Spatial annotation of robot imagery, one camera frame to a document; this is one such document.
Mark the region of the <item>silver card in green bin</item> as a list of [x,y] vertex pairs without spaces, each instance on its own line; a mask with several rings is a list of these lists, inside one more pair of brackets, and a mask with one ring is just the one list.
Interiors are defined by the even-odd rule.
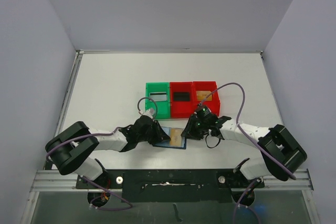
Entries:
[[166,92],[151,92],[149,95],[155,102],[165,102],[167,101],[167,93]]

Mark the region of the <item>aluminium rail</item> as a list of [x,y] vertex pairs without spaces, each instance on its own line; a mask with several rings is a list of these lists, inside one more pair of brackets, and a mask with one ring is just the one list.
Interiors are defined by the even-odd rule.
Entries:
[[35,174],[32,192],[66,192],[76,190],[77,175],[61,175],[57,170],[38,170]]
[[278,180],[274,176],[265,176],[264,187],[260,190],[314,190],[308,169],[298,169],[295,176],[296,180],[288,179],[286,182]]

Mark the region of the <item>black card in red bin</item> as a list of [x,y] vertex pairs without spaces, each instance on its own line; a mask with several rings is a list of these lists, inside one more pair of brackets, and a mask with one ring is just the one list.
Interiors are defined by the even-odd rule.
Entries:
[[190,102],[191,95],[189,92],[174,92],[173,101],[175,102]]

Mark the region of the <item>blue leather card holder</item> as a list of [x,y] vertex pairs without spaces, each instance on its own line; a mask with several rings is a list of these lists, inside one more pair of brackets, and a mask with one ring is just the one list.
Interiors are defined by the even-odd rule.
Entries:
[[174,148],[185,150],[187,141],[185,137],[182,137],[181,134],[183,129],[181,128],[172,128],[172,127],[163,127],[163,131],[170,137],[168,140],[164,140],[161,143],[156,143],[154,147],[162,148]]

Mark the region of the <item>green plastic bin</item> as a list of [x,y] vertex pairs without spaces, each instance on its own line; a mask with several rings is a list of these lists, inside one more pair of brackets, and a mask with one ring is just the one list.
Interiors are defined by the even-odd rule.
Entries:
[[151,92],[166,92],[167,101],[155,102],[157,105],[157,119],[171,118],[171,102],[170,102],[170,83],[169,82],[148,82],[145,87],[145,96],[149,97]]

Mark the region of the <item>gold card sleeve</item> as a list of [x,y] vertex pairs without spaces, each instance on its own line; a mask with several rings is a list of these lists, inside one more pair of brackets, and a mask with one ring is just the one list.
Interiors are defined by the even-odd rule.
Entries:
[[212,101],[212,92],[207,90],[197,90],[196,99],[197,101]]

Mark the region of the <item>aluminium rail left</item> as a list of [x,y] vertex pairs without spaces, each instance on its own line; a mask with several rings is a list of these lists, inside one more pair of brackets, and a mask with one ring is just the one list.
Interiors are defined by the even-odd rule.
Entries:
[[57,170],[38,170],[35,174],[32,192],[66,192],[76,190],[77,175],[61,175]]

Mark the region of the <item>red plastic bin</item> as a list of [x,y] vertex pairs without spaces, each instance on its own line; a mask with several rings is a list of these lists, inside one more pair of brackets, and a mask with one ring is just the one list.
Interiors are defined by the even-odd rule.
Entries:
[[[171,102],[171,118],[187,119],[194,112],[192,104],[192,82],[171,82],[170,83],[170,102]],[[189,92],[191,95],[190,102],[175,102],[173,101],[174,92]]]
[[[201,102],[197,101],[196,99],[197,90],[207,90],[213,92],[216,89],[217,89],[216,81],[194,81],[192,87],[192,98],[193,98],[192,104],[194,108],[196,108],[197,105]],[[221,102],[219,99],[218,92],[212,94],[212,101],[204,101],[203,105],[206,105],[214,114],[219,116]]]

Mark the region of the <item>red plastic bin right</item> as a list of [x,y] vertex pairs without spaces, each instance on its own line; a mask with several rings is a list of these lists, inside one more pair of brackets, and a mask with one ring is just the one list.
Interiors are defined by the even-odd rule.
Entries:
[[[194,81],[192,87],[192,98],[193,98],[192,104],[194,108],[196,108],[197,105],[201,102],[197,101],[196,99],[197,90],[207,90],[213,92],[216,89],[217,89],[216,81]],[[221,102],[219,99],[218,92],[212,94],[212,101],[204,101],[203,105],[206,105],[214,114],[219,116]]]

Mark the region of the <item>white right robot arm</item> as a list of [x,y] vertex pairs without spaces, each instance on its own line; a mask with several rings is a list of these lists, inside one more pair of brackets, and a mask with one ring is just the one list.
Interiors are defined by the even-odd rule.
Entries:
[[181,137],[201,140],[209,135],[220,141],[250,145],[261,152],[261,157],[245,158],[235,167],[234,182],[241,187],[247,186],[255,178],[270,175],[287,181],[293,178],[294,172],[308,158],[285,126],[277,124],[274,127],[260,127],[238,123],[228,116],[218,117],[202,105],[189,117]]

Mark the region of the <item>red plastic bin middle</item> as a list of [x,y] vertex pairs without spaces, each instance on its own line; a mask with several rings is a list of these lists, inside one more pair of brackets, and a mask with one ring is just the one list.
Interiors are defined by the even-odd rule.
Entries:
[[[171,82],[170,83],[170,102],[171,102],[171,118],[187,119],[194,112],[192,104],[192,82]],[[189,92],[191,95],[190,102],[175,102],[173,101],[174,92]]]

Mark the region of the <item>aluminium rail right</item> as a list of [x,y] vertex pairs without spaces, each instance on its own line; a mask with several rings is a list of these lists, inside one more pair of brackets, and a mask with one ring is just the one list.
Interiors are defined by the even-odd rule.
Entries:
[[264,187],[260,190],[314,190],[308,169],[298,169],[295,176],[296,180],[288,179],[286,182],[278,180],[274,176],[265,176]]

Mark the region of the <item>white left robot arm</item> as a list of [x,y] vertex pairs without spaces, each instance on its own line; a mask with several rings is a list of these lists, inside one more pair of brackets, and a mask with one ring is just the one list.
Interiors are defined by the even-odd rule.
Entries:
[[93,151],[124,153],[141,142],[155,145],[169,140],[170,136],[159,122],[148,114],[112,132],[94,131],[83,121],[78,121],[46,144],[46,159],[56,165],[61,175],[76,173],[100,188],[105,185],[107,175],[101,162],[90,157]]

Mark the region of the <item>gold VIP card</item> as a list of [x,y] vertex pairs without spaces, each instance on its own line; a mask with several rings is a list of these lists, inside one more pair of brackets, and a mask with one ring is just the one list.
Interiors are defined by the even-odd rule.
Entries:
[[176,128],[171,128],[170,131],[170,145],[174,147],[180,147],[182,145],[182,130],[181,129],[176,129]]

